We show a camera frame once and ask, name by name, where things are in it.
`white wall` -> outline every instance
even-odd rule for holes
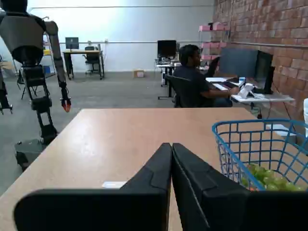
[[[49,16],[59,27],[59,40],[103,42],[106,71],[154,70],[157,40],[174,39],[181,45],[199,40],[199,25],[213,18],[213,0],[29,0],[30,13]],[[3,53],[2,41],[0,52]],[[75,71],[85,71],[85,59],[73,55]],[[51,64],[50,59],[42,61]]]

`blue wire basket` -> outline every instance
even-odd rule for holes
[[[253,164],[306,189],[308,138],[303,135],[305,128],[308,128],[305,123],[287,119],[215,123],[212,131],[216,136],[222,174],[250,190],[266,190],[264,183],[248,170],[248,165]]]

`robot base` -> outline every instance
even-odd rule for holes
[[[25,171],[46,147],[47,145],[43,144],[38,139],[18,142],[15,144],[16,160],[22,170]]]

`gray floor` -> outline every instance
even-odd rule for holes
[[[8,99],[13,104],[13,114],[0,114],[0,195],[20,176],[21,169],[16,163],[14,144],[27,139],[39,138],[36,113],[31,110],[28,95],[21,100],[22,92],[16,79],[6,79]],[[106,75],[99,81],[98,76],[77,75],[68,82],[72,98],[72,110],[66,113],[59,101],[61,94],[55,77],[48,79],[53,106],[51,115],[55,127],[61,131],[83,108],[155,108],[172,107],[171,100],[157,100],[166,95],[167,88],[160,87],[160,75],[151,74],[144,79],[133,79],[132,73]]]

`brick wall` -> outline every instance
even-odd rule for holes
[[[308,0],[215,0],[213,21],[231,27],[230,41],[308,45]],[[212,39],[219,39],[219,33]],[[303,100],[308,98],[308,50],[231,46],[274,55],[274,86],[296,99],[286,106],[293,119],[300,119]],[[274,107],[285,111],[282,103],[275,103]]]

